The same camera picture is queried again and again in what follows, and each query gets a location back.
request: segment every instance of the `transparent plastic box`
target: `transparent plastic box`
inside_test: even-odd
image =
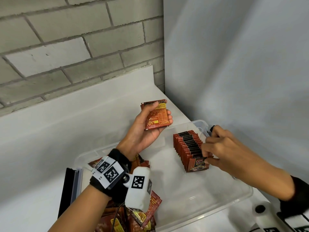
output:
[[[162,199],[155,214],[156,231],[172,231],[197,221],[253,194],[252,187],[217,167],[186,173],[173,148],[173,134],[194,130],[205,141],[208,125],[197,120],[166,128],[159,138],[140,153],[149,160],[152,190]],[[76,168],[91,167],[87,163],[108,155],[118,143],[79,155]]]

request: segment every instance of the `white table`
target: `white table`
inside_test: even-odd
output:
[[[124,137],[139,104],[167,98],[152,66],[0,117],[0,230],[47,231],[55,222],[66,167],[81,153]],[[174,125],[189,119],[172,103]],[[253,224],[254,195],[178,231],[242,231]]]

